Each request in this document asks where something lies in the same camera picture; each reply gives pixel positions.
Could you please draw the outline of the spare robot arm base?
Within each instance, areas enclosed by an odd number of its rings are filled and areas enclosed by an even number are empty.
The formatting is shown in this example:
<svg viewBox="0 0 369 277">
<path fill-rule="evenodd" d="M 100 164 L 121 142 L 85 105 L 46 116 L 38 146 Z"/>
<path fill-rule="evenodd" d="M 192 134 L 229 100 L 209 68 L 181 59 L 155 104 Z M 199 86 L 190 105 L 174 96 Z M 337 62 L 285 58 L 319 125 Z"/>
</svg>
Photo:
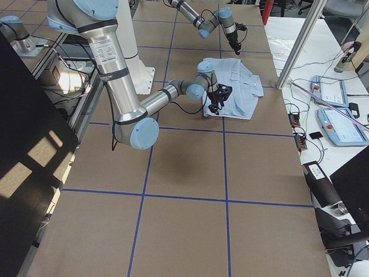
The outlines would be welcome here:
<svg viewBox="0 0 369 277">
<path fill-rule="evenodd" d="M 1 33 L 9 43 L 15 42 L 13 50 L 21 58 L 36 58 L 42 51 L 43 46 L 36 46 L 22 20 L 17 16 L 1 18 Z"/>
</svg>

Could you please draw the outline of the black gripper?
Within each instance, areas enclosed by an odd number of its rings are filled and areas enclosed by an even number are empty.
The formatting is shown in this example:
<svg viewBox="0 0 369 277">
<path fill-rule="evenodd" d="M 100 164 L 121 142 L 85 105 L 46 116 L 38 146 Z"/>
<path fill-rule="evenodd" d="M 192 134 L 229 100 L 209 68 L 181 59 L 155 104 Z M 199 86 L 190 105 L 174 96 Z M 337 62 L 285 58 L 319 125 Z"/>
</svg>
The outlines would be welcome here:
<svg viewBox="0 0 369 277">
<path fill-rule="evenodd" d="M 242 44 L 238 41 L 238 33 L 233 31 L 227 34 L 228 43 L 231 48 L 234 50 L 236 55 L 240 55 L 240 49 Z"/>
<path fill-rule="evenodd" d="M 208 98 L 211 104 L 208 106 L 209 111 L 215 115 L 219 115 L 219 111 L 223 109 L 224 102 L 228 100 L 232 93 L 232 87 L 224 84 L 217 84 L 216 90 L 211 88 L 208 91 Z"/>
</svg>

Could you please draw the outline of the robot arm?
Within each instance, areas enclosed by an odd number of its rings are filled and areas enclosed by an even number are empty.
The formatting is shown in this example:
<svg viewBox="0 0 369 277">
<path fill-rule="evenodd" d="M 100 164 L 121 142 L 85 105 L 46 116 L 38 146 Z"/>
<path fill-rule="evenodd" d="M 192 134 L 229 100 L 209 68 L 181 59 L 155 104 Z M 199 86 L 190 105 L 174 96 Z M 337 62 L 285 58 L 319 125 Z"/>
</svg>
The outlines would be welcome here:
<svg viewBox="0 0 369 277">
<path fill-rule="evenodd" d="M 205 19 L 202 14 L 196 12 L 186 1 L 169 0 L 163 1 L 168 7 L 176 9 L 181 13 L 189 22 L 198 29 L 198 34 L 203 39 L 206 39 L 217 28 L 223 30 L 225 37 L 228 40 L 228 44 L 234 50 L 236 55 L 240 54 L 242 48 L 242 42 L 238 41 L 238 32 L 247 31 L 247 27 L 244 24 L 237 23 L 232 14 L 232 10 L 229 7 L 225 7 L 219 10 L 210 11 L 210 19 Z"/>
<path fill-rule="evenodd" d="M 48 22 L 59 32 L 85 38 L 95 58 L 100 79 L 110 94 L 113 139 L 135 149 L 148 149 L 157 140 L 159 125 L 152 115 L 173 99 L 186 95 L 192 100 L 204 94 L 210 111 L 218 114 L 232 88 L 220 84 L 211 62 L 201 62 L 192 80 L 172 80 L 165 88 L 139 101 L 130 75 L 133 68 L 123 55 L 117 31 L 127 31 L 135 43 L 127 1 L 48 1 Z"/>
</svg>

